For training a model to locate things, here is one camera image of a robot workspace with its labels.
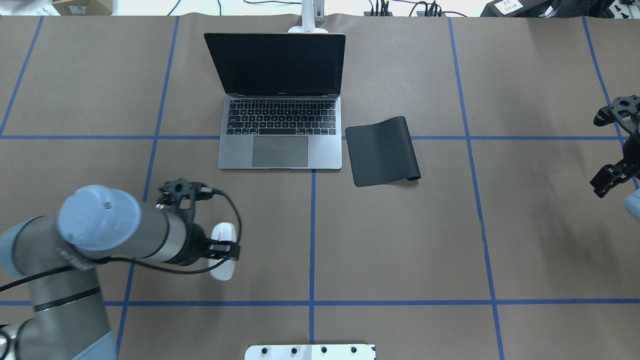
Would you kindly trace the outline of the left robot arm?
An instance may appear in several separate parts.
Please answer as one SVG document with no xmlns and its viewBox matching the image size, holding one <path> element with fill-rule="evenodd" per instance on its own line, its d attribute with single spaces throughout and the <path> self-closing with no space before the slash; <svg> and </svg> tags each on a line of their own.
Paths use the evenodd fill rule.
<svg viewBox="0 0 640 360">
<path fill-rule="evenodd" d="M 37 216 L 1 235 L 1 266 L 28 284 L 34 317 L 1 326 L 3 360 L 116 360 L 97 268 L 123 262 L 230 280 L 243 223 L 230 196 L 185 178 L 158 187 L 156 203 L 99 184 L 80 187 L 53 215 Z"/>
</svg>

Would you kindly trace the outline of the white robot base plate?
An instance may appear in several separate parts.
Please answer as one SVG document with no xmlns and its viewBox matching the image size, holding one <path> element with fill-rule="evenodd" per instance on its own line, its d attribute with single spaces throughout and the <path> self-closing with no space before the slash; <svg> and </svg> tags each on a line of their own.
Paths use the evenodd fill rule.
<svg viewBox="0 0 640 360">
<path fill-rule="evenodd" d="M 245 360 L 376 360 L 374 344 L 272 344 L 252 345 Z"/>
</svg>

